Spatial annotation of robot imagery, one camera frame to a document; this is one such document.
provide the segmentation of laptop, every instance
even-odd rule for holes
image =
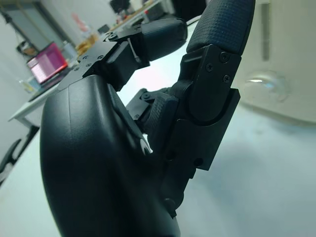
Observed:
[[[49,44],[34,58],[30,59],[27,65],[36,81],[41,85],[41,89],[30,98],[29,102],[61,82],[71,71],[56,43]]]

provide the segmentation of red object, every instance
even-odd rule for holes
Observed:
[[[51,43],[27,63],[39,84],[67,68],[68,64],[56,43]]]

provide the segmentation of black rubber finger pad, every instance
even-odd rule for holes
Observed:
[[[194,30],[187,52],[213,44],[242,55],[254,7],[255,0],[211,0]]]

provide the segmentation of white wall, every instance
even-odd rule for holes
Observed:
[[[111,27],[116,22],[116,15],[107,0],[41,0],[41,3],[75,44],[81,43],[82,38],[72,13],[78,14],[95,30],[105,24]]]
[[[18,45],[16,33],[0,17],[0,161],[11,144],[25,136],[28,129],[17,121],[7,120],[30,97],[20,86],[19,80],[27,79],[31,73],[25,61],[15,48]],[[40,123],[39,113],[32,116],[35,124]]]

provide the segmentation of white table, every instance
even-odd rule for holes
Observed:
[[[9,118],[8,122],[16,119],[20,123],[22,123],[24,126],[26,126],[27,128],[30,128],[33,124],[26,118],[26,116],[28,114],[30,114],[31,112],[33,112],[34,110],[36,110],[41,105],[43,105],[45,103],[46,99],[50,95],[52,95],[54,92],[56,92],[57,86],[58,86],[58,84],[53,86],[51,89],[46,91],[44,94],[42,94],[41,96],[39,96],[35,100],[33,100],[31,102],[26,102],[17,112],[15,112],[14,115],[12,115]]]
[[[185,47],[138,71],[119,94],[172,85]],[[182,237],[316,236],[316,128],[239,105],[210,171],[198,170],[177,210]],[[37,135],[0,189],[1,237],[59,237],[40,173]]]

